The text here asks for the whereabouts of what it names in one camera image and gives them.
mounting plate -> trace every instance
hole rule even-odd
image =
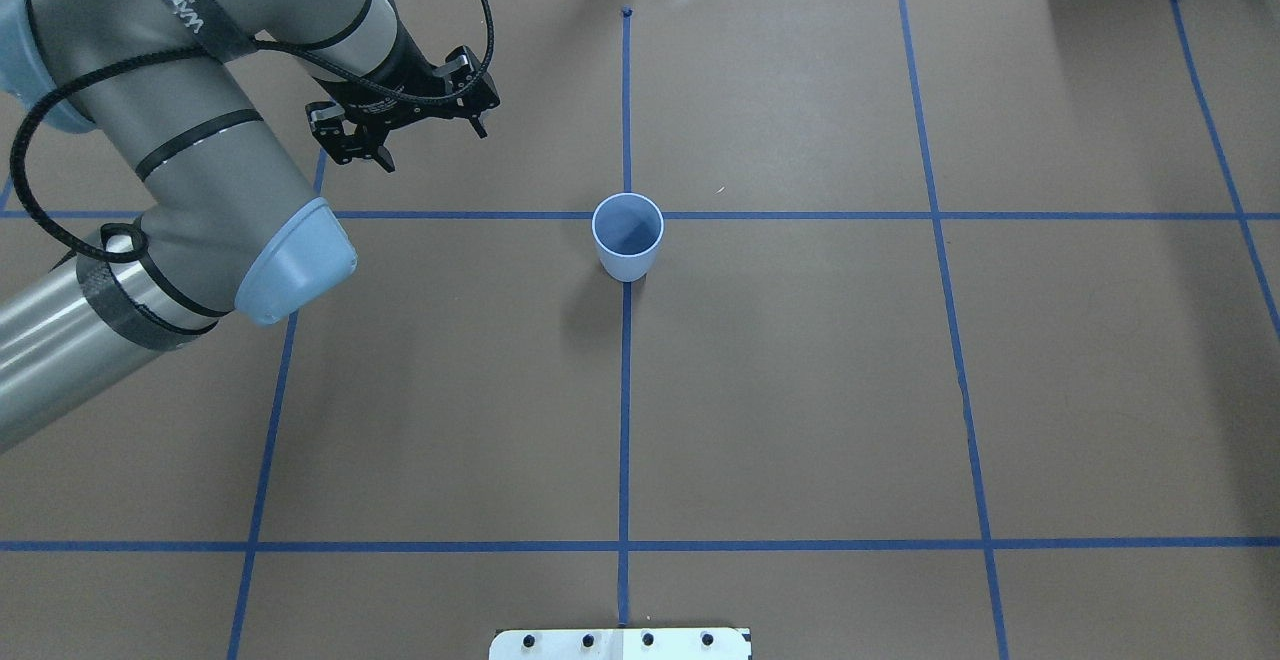
[[[742,628],[614,628],[507,631],[489,660],[751,660]]]

cable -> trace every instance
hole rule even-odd
[[[54,240],[61,242],[68,249],[73,249],[79,255],[87,255],[95,260],[101,260],[105,263],[132,263],[134,260],[141,260],[142,256],[146,256],[147,237],[142,232],[131,233],[133,237],[133,249],[125,251],[125,253],[110,253],[108,249],[100,249],[88,244],[88,242],[83,242],[74,233],[68,232],[67,228],[55,223],[45,212],[45,208],[41,208],[36,201],[36,196],[31,192],[31,182],[27,180],[27,150],[31,148],[31,139],[36,136],[36,128],[40,127],[40,123],[54,109],[54,105],[60,104],[72,95],[87,90],[87,87],[99,82],[110,81],[115,75],[136,72],[138,68],[159,67],[161,63],[174,63],[192,58],[209,58],[209,52],[198,45],[192,45],[188,49],[161,50],[120,60],[119,63],[110,64],[110,67],[96,69],[96,72],[84,73],[77,77],[76,81],[56,87],[46,93],[44,98],[37,100],[36,105],[32,105],[31,113],[27,113],[27,118],[23,118],[22,124],[18,127],[18,133],[14,136],[13,146],[9,148],[9,177],[13,178],[13,192],[18,196],[22,208],[27,210],[27,215],[41,226],[41,230],[49,233]]]
[[[301,58],[307,60],[307,63],[315,64],[325,69],[325,72],[332,72],[334,75],[342,77],[343,81],[352,82],[365,90],[371,90],[378,92],[384,98],[399,100],[403,104],[412,105],[444,105],[452,104],[453,100],[461,98],[471,91],[489,72],[489,63],[493,60],[493,9],[489,8],[489,0],[480,0],[480,8],[484,10],[485,22],[485,51],[484,59],[480,60],[479,67],[471,74],[470,81],[465,82],[460,90],[454,90],[448,95],[426,96],[426,95],[407,95],[404,92],[390,90],[390,87],[383,87],[376,82],[366,81],[366,78],[356,75],[353,72],[348,72],[347,68],[338,67],[338,64],[320,58],[315,52],[305,50],[301,45],[293,45],[292,42],[279,42],[274,40],[253,40],[253,46],[259,50],[275,50],[279,52],[294,55],[294,58]],[[136,69],[146,67],[156,67],[157,64],[174,63],[178,60],[188,60],[196,58],[209,58],[209,52],[201,49],[198,45],[187,46],[187,49],[170,49],[160,50],[156,52],[147,52],[137,55],[137,58],[127,58],[116,63],[111,63],[110,67],[99,68],[96,72],[87,72],[83,75],[74,78],[55,90],[47,92],[44,98],[37,100],[36,105],[27,113],[23,118],[22,124],[18,125],[17,136],[14,136],[13,146],[9,148],[9,174],[13,178],[13,191],[18,196],[22,208],[26,210],[28,217],[36,221],[41,230],[49,233],[54,240],[61,242],[68,249],[74,251],[78,255],[86,255],[88,258],[100,260],[105,263],[132,263],[134,260],[141,260],[147,253],[147,237],[137,226],[113,226],[113,232],[124,233],[129,235],[133,240],[133,249],[124,251],[124,253],[113,253],[109,249],[100,249],[83,242],[74,233],[68,232],[67,228],[60,226],[54,219],[45,212],[45,208],[36,200],[36,194],[31,191],[31,182],[27,177],[27,151],[31,148],[32,137],[36,136],[36,128],[44,122],[45,116],[50,114],[50,110],[55,105],[60,104],[63,100],[68,100],[72,95],[87,90],[99,82],[110,81],[110,78],[116,75],[124,75],[127,72],[136,72]]]

